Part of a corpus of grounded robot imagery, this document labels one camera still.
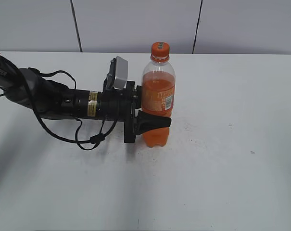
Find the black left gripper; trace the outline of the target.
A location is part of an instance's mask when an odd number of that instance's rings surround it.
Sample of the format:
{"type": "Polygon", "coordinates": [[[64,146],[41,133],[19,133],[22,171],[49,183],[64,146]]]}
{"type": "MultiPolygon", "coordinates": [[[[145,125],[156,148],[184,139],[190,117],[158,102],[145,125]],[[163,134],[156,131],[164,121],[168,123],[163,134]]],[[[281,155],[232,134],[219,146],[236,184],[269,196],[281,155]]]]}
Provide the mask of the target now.
{"type": "Polygon", "coordinates": [[[135,110],[141,108],[141,86],[135,86],[134,81],[128,81],[125,88],[119,90],[104,81],[103,91],[99,98],[99,118],[112,121],[109,130],[111,134],[117,122],[124,123],[124,143],[134,143],[136,136],[145,132],[168,128],[172,119],[166,116],[156,116],[139,110],[136,117],[135,110]]]}

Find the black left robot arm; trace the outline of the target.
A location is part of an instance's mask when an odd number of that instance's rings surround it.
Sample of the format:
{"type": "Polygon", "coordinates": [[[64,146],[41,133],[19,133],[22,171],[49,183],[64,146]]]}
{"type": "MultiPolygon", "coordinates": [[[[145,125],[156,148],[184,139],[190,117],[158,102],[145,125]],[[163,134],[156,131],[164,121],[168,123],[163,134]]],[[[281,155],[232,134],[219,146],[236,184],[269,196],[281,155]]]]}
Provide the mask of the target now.
{"type": "Polygon", "coordinates": [[[52,80],[54,73],[18,68],[0,54],[0,89],[9,101],[31,109],[40,124],[44,119],[83,119],[124,123],[124,142],[136,136],[167,128],[171,119],[141,111],[141,86],[127,79],[128,62],[120,56],[111,60],[102,91],[79,90],[52,80]]]}

